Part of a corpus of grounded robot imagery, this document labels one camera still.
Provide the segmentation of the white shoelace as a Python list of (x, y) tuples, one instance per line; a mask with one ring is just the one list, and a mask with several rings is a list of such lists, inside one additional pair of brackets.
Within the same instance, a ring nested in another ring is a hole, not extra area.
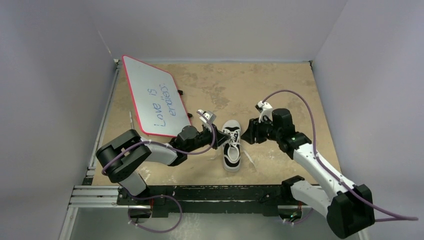
[(241, 128), (238, 126), (227, 126), (224, 127), (222, 130), (225, 134), (229, 134), (230, 136), (229, 142), (225, 143), (222, 147), (223, 168), (228, 172), (237, 172), (241, 167), (241, 155), (242, 153), (244, 153), (250, 163), (255, 168), (255, 170), (257, 170), (257, 166), (254, 163), (252, 157), (248, 154), (248, 152), (240, 143)]

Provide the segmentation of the black and white sneaker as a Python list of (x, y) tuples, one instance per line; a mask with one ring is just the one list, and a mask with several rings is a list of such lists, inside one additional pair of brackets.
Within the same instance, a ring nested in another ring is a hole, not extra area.
[(237, 120), (228, 120), (224, 123), (222, 132), (230, 136), (229, 142), (223, 146), (223, 167), (226, 171), (237, 172), (241, 166), (241, 125)]

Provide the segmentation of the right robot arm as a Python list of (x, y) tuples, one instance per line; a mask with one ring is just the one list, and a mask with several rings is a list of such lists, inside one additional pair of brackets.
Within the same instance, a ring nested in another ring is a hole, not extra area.
[(372, 202), (371, 190), (343, 177), (320, 153), (314, 152), (312, 141), (296, 131), (288, 109), (262, 106), (258, 111), (259, 117), (249, 120), (241, 139), (251, 145), (275, 141), (279, 149), (301, 165), (321, 187), (317, 189), (299, 176), (292, 177), (281, 184), (280, 196), (284, 202), (292, 204), (297, 200), (309, 205), (325, 217), (340, 239), (376, 222), (373, 208), (359, 200), (362, 197)]

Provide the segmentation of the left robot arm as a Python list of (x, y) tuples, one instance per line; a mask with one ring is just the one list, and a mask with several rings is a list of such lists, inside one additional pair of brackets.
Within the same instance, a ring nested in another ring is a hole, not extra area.
[(154, 142), (142, 138), (130, 129), (97, 150), (95, 156), (102, 166), (102, 174), (112, 183), (118, 183), (129, 192), (129, 197), (138, 205), (149, 199), (149, 188), (136, 170), (144, 162), (155, 162), (175, 167), (187, 160), (188, 155), (198, 155), (198, 149), (209, 146), (213, 149), (228, 143), (231, 137), (212, 126), (203, 126), (198, 131), (194, 126), (185, 126), (168, 143)]

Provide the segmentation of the pink-framed whiteboard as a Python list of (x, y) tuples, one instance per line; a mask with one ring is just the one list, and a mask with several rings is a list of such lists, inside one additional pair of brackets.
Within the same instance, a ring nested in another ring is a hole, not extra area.
[(135, 114), (145, 135), (175, 137), (191, 125), (173, 76), (128, 55), (122, 56)]

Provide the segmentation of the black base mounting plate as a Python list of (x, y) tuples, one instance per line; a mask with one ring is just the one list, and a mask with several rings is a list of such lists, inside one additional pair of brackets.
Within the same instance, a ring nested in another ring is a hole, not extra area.
[(307, 206), (278, 184), (271, 185), (150, 185), (136, 197), (118, 188), (117, 204), (149, 207), (154, 218), (170, 213), (260, 214), (286, 220), (307, 215)]

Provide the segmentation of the grey marker pen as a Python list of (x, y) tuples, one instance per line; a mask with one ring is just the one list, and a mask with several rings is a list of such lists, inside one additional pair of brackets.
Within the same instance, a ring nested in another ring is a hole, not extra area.
[(134, 130), (135, 129), (135, 126), (134, 126), (134, 120), (133, 120), (133, 115), (132, 115), (132, 112), (131, 111), (129, 111), (129, 120), (130, 120), (130, 128), (132, 130)]

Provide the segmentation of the aluminium frame rail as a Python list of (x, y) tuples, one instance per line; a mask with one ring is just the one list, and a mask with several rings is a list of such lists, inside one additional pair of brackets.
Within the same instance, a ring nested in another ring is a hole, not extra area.
[[(288, 186), (283, 186), (289, 195), (295, 199), (294, 194), (291, 193), (291, 188)], [(75, 187), (72, 192), (71, 204), (78, 205), (79, 207), (93, 207), (100, 208), (101, 206), (105, 207), (116, 207), (116, 206), (127, 206), (127, 205), (118, 205), (118, 189), (119, 186), (79, 186)], [(130, 208), (139, 208), (142, 209), (145, 206), (141, 207), (131, 207)]]

